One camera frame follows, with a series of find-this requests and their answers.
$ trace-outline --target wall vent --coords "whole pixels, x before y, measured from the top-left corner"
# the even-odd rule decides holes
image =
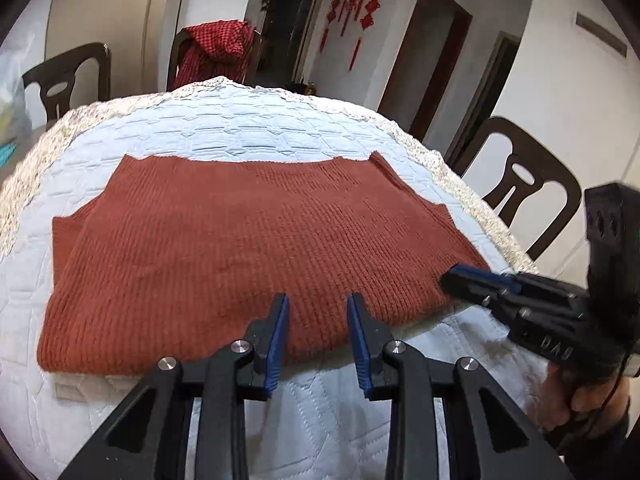
[[[578,15],[575,18],[575,24],[578,25],[578,27],[581,27],[584,30],[590,32],[599,40],[604,41],[604,43],[608,44],[617,53],[619,53],[620,56],[626,57],[627,47],[625,42],[614,36],[602,25],[598,25],[596,22],[590,20],[585,15],[580,14],[580,12],[578,12]]]

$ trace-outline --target black cable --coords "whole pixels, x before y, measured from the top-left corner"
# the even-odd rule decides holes
[[[620,364],[620,368],[618,369],[618,375],[616,376],[616,382],[613,384],[613,388],[611,389],[611,391],[610,391],[609,395],[607,396],[607,398],[602,403],[602,406],[600,406],[598,408],[597,412],[594,414],[593,418],[591,419],[591,424],[589,425],[589,429],[584,433],[585,437],[587,437],[587,438],[589,437],[589,434],[591,433],[591,431],[593,431],[593,428],[595,427],[595,425],[600,420],[600,417],[602,416],[602,412],[604,412],[605,408],[607,407],[607,404],[612,399],[613,395],[616,393],[616,390],[620,386],[620,381],[622,381],[622,376],[623,376],[624,371],[625,371],[626,362],[628,361],[630,356],[631,356],[631,352],[627,351],[626,354],[625,354],[625,357],[622,359],[622,363]]]

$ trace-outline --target lace tablecloth trim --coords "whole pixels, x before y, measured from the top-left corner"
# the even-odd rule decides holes
[[[284,100],[306,103],[326,113],[344,114],[356,120],[375,124],[407,150],[409,158],[431,172],[434,183],[457,198],[463,210],[476,219],[487,236],[497,246],[507,263],[516,271],[537,272],[536,266],[520,247],[506,225],[473,190],[444,163],[440,152],[428,150],[418,140],[400,129],[394,121],[352,103],[315,96],[293,94],[283,89],[247,88],[220,76],[208,81],[192,83],[173,92],[148,94],[96,102],[70,110],[18,163],[14,174],[0,190],[0,258],[9,254],[18,232],[18,218],[25,206],[36,196],[46,169],[66,150],[79,134],[103,121],[123,117],[141,108],[150,108],[169,99],[190,99],[200,92],[225,86],[236,86],[251,92],[277,94]]]

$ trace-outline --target white quilted tablecloth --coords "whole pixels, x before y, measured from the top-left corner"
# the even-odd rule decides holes
[[[0,254],[6,255],[0,260],[0,428],[26,466],[42,480],[56,478],[133,384],[130,378],[54,376],[36,364],[52,290],[53,216],[69,215],[98,195],[126,153],[305,162],[365,159],[373,150],[421,196],[447,205],[492,270],[532,269],[504,225],[439,153],[364,108],[218,78],[67,114],[0,196]],[[506,329],[477,306],[396,332],[432,358],[478,358],[521,406],[543,375],[542,362],[508,342]],[[388,402],[363,398],[348,351],[288,368],[268,404],[247,403],[252,478],[382,479],[389,415]],[[440,456],[446,466],[444,450]]]

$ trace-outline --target plastic bag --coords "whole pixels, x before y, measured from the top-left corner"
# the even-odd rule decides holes
[[[23,49],[7,44],[0,48],[0,146],[31,132],[20,69],[23,58]]]

